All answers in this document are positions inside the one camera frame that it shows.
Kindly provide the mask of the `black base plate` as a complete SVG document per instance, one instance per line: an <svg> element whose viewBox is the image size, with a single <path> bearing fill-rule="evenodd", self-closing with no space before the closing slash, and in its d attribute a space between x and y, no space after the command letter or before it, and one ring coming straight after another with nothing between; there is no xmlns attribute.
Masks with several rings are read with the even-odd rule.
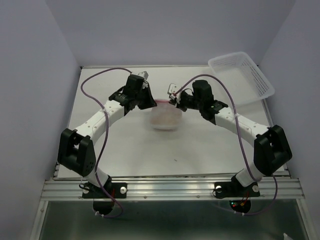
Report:
<svg viewBox="0 0 320 240"><path fill-rule="evenodd" d="M125 199L127 197L126 182L109 182L106 183L104 189L115 199ZM82 190L83 199L109 199L103 190L89 182L79 184Z"/></svg>
<svg viewBox="0 0 320 240"><path fill-rule="evenodd" d="M233 181L215 182L212 194L217 199L259 197L261 195L257 182L244 187L240 183Z"/></svg>

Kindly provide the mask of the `aluminium mounting rail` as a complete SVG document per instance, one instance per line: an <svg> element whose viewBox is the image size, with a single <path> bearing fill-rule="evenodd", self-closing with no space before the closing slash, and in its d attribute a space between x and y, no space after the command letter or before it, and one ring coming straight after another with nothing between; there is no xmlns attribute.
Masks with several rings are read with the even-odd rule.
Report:
<svg viewBox="0 0 320 240"><path fill-rule="evenodd" d="M140 201L209 201L215 200L215 183L227 182L229 175L189 177L115 177L114 183L126 183L129 202ZM258 183L261 200L304 199L305 195L298 179L279 176L275 181L265 177ZM50 180L44 183L42 201L82 201L79 180Z"/></svg>

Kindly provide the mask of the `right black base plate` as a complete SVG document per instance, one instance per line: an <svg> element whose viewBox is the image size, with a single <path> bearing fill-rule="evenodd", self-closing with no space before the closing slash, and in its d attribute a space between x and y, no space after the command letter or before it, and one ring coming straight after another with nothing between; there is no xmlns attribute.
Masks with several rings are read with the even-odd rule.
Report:
<svg viewBox="0 0 320 240"><path fill-rule="evenodd" d="M215 182L212 194L217 199L259 197L261 195L257 182L244 187L240 183L233 181Z"/></svg>

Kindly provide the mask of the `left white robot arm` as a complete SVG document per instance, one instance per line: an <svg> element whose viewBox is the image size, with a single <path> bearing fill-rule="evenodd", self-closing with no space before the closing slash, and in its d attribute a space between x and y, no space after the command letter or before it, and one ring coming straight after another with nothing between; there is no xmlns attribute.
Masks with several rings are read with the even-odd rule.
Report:
<svg viewBox="0 0 320 240"><path fill-rule="evenodd" d="M94 191L100 197L111 193L110 176L98 167L101 155L96 155L95 144L109 135L109 128L126 116L135 107L141 110L157 106L150 85L148 73L132 73L126 84L114 92L105 104L100 106L91 118L75 129L66 128L60 136L58 158L60 165L79 174L94 185Z"/></svg>

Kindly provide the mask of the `white mesh laundry bag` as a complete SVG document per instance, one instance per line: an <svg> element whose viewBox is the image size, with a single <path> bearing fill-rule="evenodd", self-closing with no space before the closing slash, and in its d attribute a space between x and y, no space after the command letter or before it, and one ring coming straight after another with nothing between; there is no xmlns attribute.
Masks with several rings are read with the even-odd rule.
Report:
<svg viewBox="0 0 320 240"><path fill-rule="evenodd" d="M150 125L156 130L176 130L181 122L183 112L170 104L168 100L156 99L157 106L151 109Z"/></svg>

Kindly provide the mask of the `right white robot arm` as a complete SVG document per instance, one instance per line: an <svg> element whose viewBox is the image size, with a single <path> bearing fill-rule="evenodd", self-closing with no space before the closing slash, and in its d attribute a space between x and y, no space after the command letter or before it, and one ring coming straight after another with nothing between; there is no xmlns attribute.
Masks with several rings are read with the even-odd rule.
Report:
<svg viewBox="0 0 320 240"><path fill-rule="evenodd" d="M246 141L253 147L253 160L238 172L230 182L231 192L242 195L253 182L264 176L271 176L292 158L292 152L283 128L278 125L268 127L237 113L234 106L216 100L211 85L206 80L192 83L192 93L177 90L171 86L168 90L170 103L176 108L199 111L200 115L212 124L236 134L238 141Z"/></svg>

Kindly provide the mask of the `white plastic basket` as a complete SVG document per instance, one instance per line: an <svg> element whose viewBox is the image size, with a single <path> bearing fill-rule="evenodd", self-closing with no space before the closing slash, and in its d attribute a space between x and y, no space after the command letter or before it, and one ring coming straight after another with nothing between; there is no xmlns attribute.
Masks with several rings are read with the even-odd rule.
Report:
<svg viewBox="0 0 320 240"><path fill-rule="evenodd" d="M245 52L233 52L208 61L212 74L226 86L236 106L262 101L275 89Z"/></svg>

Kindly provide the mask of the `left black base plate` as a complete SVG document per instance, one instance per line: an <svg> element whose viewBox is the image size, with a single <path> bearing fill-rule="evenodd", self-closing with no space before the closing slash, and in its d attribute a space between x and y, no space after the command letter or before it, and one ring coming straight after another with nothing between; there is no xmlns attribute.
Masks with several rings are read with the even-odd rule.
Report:
<svg viewBox="0 0 320 240"><path fill-rule="evenodd" d="M104 189L115 199L125 199L127 197L126 182L109 182L106 183ZM103 190L89 182L79 184L82 190L83 199L109 199Z"/></svg>

